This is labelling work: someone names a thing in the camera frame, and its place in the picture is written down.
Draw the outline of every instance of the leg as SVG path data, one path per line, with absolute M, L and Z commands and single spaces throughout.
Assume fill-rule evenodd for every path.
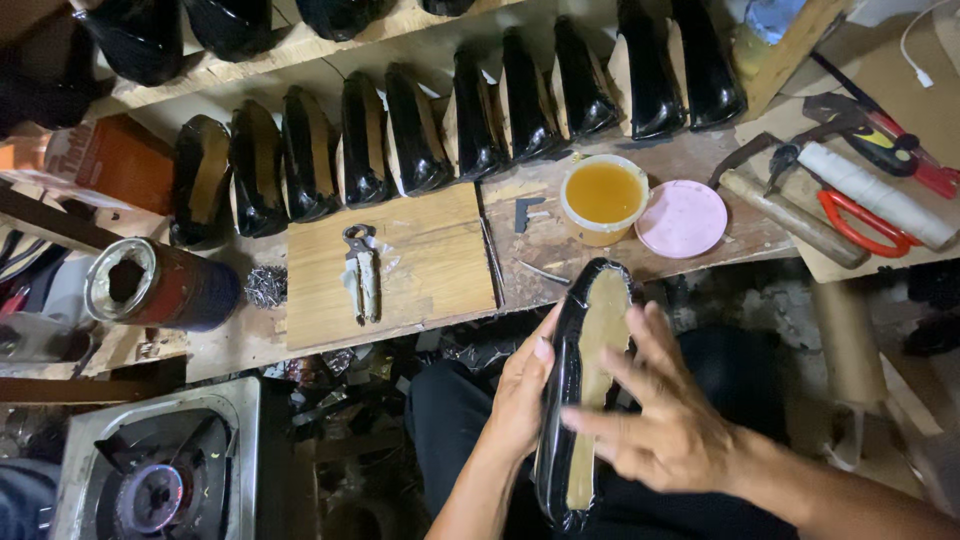
M 434 518 L 473 452 L 492 406 L 493 389 L 460 362 L 438 362 L 414 377 L 404 416 L 423 473 L 427 510 Z M 504 538 L 549 537 L 530 481 L 532 465 L 527 459 L 517 475 Z
M 493 392 L 464 364 L 438 362 L 414 377 L 404 422 L 417 450 L 427 510 L 437 517 L 490 417 Z
M 706 328 L 681 335 L 680 345 L 694 379 L 721 415 L 786 440 L 773 351 L 762 335 Z M 604 503 L 598 521 L 659 525 L 708 538 L 796 538 L 796 530 L 785 522 L 727 495 L 662 495 L 618 477 L 609 467 L 601 471 L 600 485 Z

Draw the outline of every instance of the fingernail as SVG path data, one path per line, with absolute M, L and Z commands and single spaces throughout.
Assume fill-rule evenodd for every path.
M 534 346 L 534 355 L 543 360 L 550 358 L 550 343 L 543 336 L 537 338 L 537 345 Z
M 565 426 L 576 431 L 577 425 L 580 423 L 580 414 L 577 412 L 577 409 L 566 406 L 560 409 L 560 420 Z

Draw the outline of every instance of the cup of glue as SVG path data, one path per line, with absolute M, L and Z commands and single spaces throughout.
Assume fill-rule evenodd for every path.
M 647 208 L 647 173 L 620 156 L 591 156 L 566 173 L 560 201 L 572 238 L 594 247 L 619 241 Z

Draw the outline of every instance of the orange box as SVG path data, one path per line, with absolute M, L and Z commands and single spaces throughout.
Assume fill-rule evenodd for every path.
M 0 148 L 0 176 L 96 207 L 171 213 L 173 150 L 126 114 L 12 139 Z

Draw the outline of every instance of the white tape roll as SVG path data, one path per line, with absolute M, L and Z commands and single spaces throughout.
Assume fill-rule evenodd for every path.
M 811 142 L 800 152 L 800 163 L 861 207 L 913 234 L 931 249 L 949 242 L 960 228 L 948 225 L 905 193 L 826 146 Z

